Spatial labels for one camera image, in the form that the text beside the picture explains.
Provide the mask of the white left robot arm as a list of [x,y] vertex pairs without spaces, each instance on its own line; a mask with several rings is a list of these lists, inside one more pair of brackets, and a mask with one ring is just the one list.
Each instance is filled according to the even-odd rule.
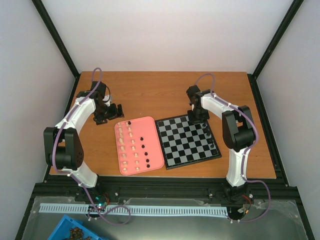
[[86,195],[92,201],[103,198],[104,188],[97,184],[98,175],[84,161],[84,150],[79,138],[80,131],[90,115],[97,125],[123,118],[121,104],[112,103],[106,95],[109,87],[101,81],[93,81],[89,90],[80,91],[66,116],[54,127],[43,132],[45,161],[61,173],[87,188]]

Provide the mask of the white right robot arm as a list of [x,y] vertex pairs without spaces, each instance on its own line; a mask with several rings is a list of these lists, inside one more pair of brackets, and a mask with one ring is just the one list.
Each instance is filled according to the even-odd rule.
[[246,105],[233,105],[209,89],[201,91],[197,85],[190,86],[186,94],[191,105],[187,111],[191,123],[204,123],[209,119],[209,112],[222,121],[222,138],[229,149],[227,183],[223,191],[225,199],[234,203],[246,192],[248,156],[258,136],[251,110]]

